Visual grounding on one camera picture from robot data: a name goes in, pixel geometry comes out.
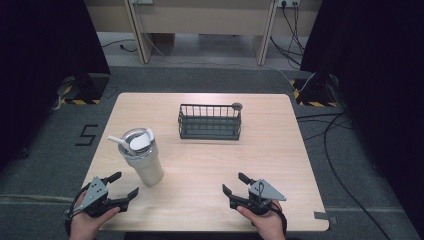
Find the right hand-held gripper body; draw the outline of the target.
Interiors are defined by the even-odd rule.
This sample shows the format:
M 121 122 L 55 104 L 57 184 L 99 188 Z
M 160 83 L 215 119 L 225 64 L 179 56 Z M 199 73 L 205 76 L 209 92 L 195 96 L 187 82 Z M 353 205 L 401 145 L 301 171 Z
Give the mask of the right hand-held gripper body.
M 247 198 L 242 198 L 232 193 L 232 196 L 229 198 L 229 206 L 231 209 L 243 206 L 256 215 L 263 215 L 271 209 L 273 200 L 287 200 L 282 193 L 264 179 L 255 180 L 253 185 L 247 186 Z

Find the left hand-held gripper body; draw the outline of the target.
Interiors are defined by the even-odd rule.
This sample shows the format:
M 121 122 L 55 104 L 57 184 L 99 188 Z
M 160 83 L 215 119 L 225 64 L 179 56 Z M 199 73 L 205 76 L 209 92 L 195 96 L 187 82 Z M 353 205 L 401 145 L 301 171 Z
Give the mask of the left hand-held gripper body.
M 92 218 L 102 216 L 108 210 L 119 207 L 121 212 L 128 210 L 129 201 L 126 198 L 112 200 L 108 197 L 109 190 L 99 177 L 94 177 L 90 183 L 82 188 L 86 192 L 83 200 L 79 204 L 72 204 L 70 217 L 81 212 L 87 213 Z

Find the white tumbler cup with straw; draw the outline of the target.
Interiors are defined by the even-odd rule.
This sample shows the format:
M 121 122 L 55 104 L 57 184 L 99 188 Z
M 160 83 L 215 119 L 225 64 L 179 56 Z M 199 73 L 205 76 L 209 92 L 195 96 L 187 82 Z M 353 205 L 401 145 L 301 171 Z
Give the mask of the white tumbler cup with straw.
M 119 153 L 146 186 L 154 186 L 162 180 L 164 171 L 159 161 L 156 139 L 150 128 L 131 129 L 121 138 L 109 135 L 107 139 L 118 145 Z

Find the dark wire basket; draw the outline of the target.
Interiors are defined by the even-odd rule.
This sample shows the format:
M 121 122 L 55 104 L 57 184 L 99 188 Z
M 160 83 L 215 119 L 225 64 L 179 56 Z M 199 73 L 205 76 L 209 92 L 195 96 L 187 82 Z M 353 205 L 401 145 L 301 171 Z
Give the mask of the dark wire basket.
M 181 139 L 238 140 L 242 124 L 241 103 L 181 104 L 178 124 Z

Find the person's right hand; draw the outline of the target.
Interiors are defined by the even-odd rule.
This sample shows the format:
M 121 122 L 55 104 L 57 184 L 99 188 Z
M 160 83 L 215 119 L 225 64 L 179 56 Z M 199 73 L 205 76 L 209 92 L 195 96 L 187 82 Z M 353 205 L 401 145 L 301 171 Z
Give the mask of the person's right hand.
M 263 215 L 256 215 L 243 206 L 238 206 L 236 211 L 254 224 L 263 240 L 286 240 L 281 217 L 282 209 L 278 200 L 273 200 L 272 209 Z

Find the person's left hand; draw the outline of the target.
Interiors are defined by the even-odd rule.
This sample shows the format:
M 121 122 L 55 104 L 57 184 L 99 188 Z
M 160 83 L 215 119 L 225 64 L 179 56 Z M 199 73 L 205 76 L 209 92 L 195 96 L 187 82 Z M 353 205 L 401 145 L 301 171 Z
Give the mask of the person's left hand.
M 100 227 L 119 212 L 120 208 L 115 207 L 97 218 L 85 212 L 77 214 L 71 221 L 69 240 L 94 240 Z

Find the black tape floor mark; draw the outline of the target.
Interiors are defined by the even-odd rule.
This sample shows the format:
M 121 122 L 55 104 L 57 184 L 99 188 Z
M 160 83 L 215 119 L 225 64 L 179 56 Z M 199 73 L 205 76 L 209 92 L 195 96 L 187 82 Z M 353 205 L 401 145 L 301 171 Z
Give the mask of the black tape floor mark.
M 86 124 L 80 135 L 78 141 L 75 143 L 76 146 L 91 146 L 96 138 L 96 134 L 92 133 L 92 130 L 97 128 L 97 124 Z

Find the grey tape strip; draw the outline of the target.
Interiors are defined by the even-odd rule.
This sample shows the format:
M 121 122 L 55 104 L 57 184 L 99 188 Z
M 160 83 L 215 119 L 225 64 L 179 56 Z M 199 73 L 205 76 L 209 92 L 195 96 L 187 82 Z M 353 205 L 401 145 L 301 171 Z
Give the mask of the grey tape strip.
M 330 216 L 326 212 L 314 212 L 314 218 L 318 220 L 327 220 L 330 224 L 337 224 L 338 219 L 334 216 Z

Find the black stand base hazard tape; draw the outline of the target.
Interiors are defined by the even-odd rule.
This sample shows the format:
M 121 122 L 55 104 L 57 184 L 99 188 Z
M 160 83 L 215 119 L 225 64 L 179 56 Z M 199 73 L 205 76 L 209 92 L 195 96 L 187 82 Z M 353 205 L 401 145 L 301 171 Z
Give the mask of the black stand base hazard tape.
M 92 105 L 99 104 L 110 80 L 108 74 L 91 73 L 87 78 L 67 77 L 61 83 L 57 94 L 60 104 Z
M 298 105 L 314 107 L 336 107 L 337 101 L 331 90 L 329 75 L 313 73 L 306 78 L 290 81 Z

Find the black curtain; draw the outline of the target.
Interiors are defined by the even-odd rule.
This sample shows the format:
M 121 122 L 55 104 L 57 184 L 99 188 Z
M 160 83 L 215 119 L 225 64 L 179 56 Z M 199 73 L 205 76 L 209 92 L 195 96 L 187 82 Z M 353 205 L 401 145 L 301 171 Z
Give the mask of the black curtain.
M 301 68 L 338 78 L 373 160 L 424 238 L 424 0 L 322 0 Z
M 70 76 L 110 72 L 84 0 L 0 0 L 0 172 Z

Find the beige wooden desk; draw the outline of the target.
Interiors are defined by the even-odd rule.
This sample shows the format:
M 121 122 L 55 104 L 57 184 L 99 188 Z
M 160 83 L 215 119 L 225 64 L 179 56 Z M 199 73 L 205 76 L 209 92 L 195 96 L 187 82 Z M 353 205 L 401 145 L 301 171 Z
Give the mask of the beige wooden desk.
M 278 8 L 277 0 L 84 0 L 98 32 L 131 32 L 147 64 L 156 34 L 245 35 L 256 63 L 265 63 L 271 37 L 310 35 L 323 0 Z

